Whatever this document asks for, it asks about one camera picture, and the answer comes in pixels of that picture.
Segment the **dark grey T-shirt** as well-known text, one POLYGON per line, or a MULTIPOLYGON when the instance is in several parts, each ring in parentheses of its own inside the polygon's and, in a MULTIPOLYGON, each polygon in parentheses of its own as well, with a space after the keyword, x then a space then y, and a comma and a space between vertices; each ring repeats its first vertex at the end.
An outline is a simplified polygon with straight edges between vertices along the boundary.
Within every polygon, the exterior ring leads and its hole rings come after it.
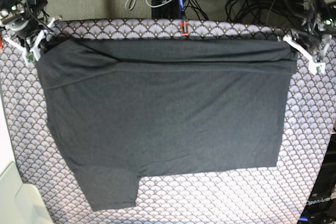
POLYGON ((133 207, 142 177, 276 166, 297 59, 270 40, 67 40, 36 68, 98 211, 133 207))

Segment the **red table clamp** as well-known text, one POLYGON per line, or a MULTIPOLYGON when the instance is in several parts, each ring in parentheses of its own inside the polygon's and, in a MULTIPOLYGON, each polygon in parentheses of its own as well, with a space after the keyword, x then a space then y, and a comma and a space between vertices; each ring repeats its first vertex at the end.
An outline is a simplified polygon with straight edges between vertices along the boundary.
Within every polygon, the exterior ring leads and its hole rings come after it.
POLYGON ((180 29, 181 29, 181 35, 182 36, 188 36, 189 35, 188 20, 186 20, 186 19, 181 20, 181 22, 180 22, 180 29))

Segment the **black OpenArm box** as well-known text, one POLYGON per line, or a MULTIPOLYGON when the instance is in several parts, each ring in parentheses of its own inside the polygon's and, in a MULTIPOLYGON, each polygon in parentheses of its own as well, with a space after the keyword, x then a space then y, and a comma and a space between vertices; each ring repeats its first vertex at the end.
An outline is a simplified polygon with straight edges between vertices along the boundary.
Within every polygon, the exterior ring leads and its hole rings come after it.
POLYGON ((298 223, 335 223, 335 133, 298 223))

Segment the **white plastic bin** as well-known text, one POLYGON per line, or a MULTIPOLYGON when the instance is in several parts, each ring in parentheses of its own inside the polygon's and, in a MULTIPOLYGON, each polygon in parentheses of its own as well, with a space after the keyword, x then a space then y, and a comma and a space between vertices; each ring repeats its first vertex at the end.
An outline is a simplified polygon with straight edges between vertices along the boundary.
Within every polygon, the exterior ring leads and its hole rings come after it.
POLYGON ((14 162, 1 173, 1 223, 53 223, 39 190, 23 183, 14 162))

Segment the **fan-patterned tablecloth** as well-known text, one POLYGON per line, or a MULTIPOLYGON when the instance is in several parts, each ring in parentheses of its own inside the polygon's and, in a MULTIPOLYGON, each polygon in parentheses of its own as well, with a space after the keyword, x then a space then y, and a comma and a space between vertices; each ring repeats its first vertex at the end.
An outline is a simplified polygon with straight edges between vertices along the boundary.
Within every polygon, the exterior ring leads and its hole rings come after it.
POLYGON ((296 223, 321 169, 335 121, 335 41, 324 74, 300 57, 286 104, 275 168, 145 177, 136 206, 93 212, 47 128, 33 63, 8 43, 1 49, 1 95, 8 134, 24 184, 54 223, 296 223))

